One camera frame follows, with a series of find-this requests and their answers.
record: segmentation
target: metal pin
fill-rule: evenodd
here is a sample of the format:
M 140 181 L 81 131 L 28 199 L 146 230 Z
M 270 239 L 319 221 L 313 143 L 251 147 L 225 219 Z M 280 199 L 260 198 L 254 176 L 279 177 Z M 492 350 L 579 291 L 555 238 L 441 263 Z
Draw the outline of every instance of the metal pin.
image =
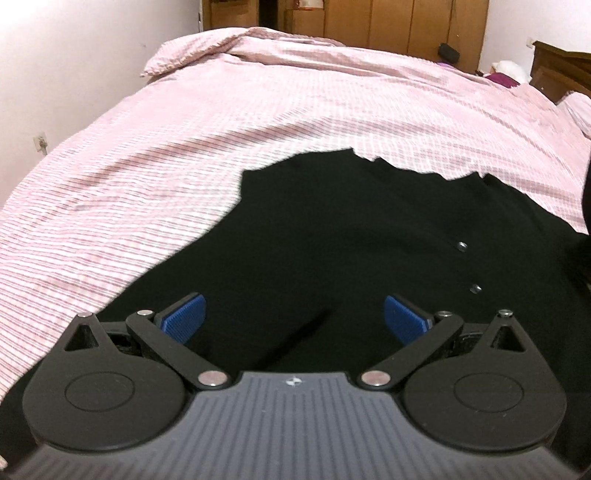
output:
M 386 372 L 381 370 L 370 370 L 361 375 L 361 381 L 366 385 L 372 387 L 381 387 L 390 382 L 391 377 Z
M 228 376 L 219 370 L 207 370 L 200 373 L 197 379 L 208 387 L 219 387 L 228 381 Z

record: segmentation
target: wooden wardrobe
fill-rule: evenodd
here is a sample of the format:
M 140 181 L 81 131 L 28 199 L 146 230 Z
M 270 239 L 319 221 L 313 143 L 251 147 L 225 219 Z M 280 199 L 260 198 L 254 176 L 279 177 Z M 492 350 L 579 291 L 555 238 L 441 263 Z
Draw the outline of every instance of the wooden wardrobe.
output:
M 334 38 L 349 47 L 374 48 L 432 61 L 441 61 L 437 50 L 441 43 L 447 43 L 460 52 L 455 66 L 474 73 L 484 40 L 488 2 L 324 0 L 324 11 L 290 12 L 286 8 L 293 0 L 277 0 L 275 28 Z M 251 27 L 258 24 L 258 15 L 259 0 L 203 0 L 206 30 Z
M 474 73 L 484 40 L 488 0 L 324 0 L 324 36 L 432 61 L 447 43 L 457 68 Z

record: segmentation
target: white wall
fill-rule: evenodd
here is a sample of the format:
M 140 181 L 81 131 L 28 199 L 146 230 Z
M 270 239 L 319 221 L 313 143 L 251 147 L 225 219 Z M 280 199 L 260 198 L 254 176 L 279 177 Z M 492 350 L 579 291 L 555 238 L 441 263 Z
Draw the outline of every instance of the white wall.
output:
M 0 0 L 0 206 L 49 150 L 145 85 L 145 62 L 198 30 L 198 0 Z
M 528 37 L 570 51 L 591 52 L 591 0 L 490 0 L 480 69 L 513 60 L 530 72 Z

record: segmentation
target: blue gripper pad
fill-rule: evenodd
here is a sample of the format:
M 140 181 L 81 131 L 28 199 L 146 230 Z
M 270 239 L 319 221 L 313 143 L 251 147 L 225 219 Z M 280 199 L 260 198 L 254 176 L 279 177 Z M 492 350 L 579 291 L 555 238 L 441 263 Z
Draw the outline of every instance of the blue gripper pad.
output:
M 205 320 L 205 298 L 191 294 L 154 318 L 154 324 L 179 343 L 187 343 Z
M 392 296 L 386 297 L 384 301 L 384 320 L 386 326 L 404 345 L 412 343 L 430 328 L 426 318 Z

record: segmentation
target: wooden furniture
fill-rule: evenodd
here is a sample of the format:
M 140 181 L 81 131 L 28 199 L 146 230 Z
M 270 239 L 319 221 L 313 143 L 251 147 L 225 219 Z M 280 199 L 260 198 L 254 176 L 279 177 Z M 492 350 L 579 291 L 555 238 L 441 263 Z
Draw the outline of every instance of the wooden furniture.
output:
M 432 61 L 448 43 L 460 52 L 457 68 L 478 68 L 488 0 L 325 0 L 324 8 L 327 38 Z
M 286 10 L 285 31 L 308 37 L 324 37 L 324 10 Z
M 203 0 L 203 29 L 256 27 L 258 0 Z
M 531 86 L 554 103 L 569 92 L 591 97 L 591 53 L 565 51 L 540 41 L 534 46 Z

